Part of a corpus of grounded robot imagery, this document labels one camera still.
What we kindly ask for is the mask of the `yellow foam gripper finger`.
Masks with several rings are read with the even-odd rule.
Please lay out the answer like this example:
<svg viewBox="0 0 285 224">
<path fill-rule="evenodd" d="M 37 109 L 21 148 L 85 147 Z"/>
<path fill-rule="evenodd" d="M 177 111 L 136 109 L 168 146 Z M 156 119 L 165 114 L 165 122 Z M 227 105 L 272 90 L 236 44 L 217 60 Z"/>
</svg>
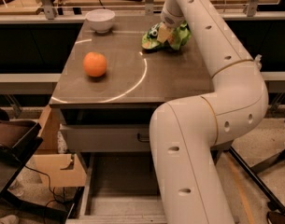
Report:
<svg viewBox="0 0 285 224">
<path fill-rule="evenodd" d="M 158 30 L 157 41 L 160 43 L 164 43 L 169 36 L 170 36 L 170 28 L 162 24 Z"/>
</svg>

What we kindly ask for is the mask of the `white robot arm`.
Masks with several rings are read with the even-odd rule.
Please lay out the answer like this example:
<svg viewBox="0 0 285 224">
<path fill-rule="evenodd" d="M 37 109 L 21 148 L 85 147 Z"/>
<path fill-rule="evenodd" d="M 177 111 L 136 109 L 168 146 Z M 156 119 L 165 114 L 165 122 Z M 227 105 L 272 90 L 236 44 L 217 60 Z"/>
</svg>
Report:
<svg viewBox="0 0 285 224">
<path fill-rule="evenodd" d="M 150 148 L 167 224 L 235 224 L 210 149 L 253 130 L 268 93 L 259 65 L 209 0 L 166 0 L 169 27 L 186 21 L 214 90 L 160 105 Z"/>
</svg>

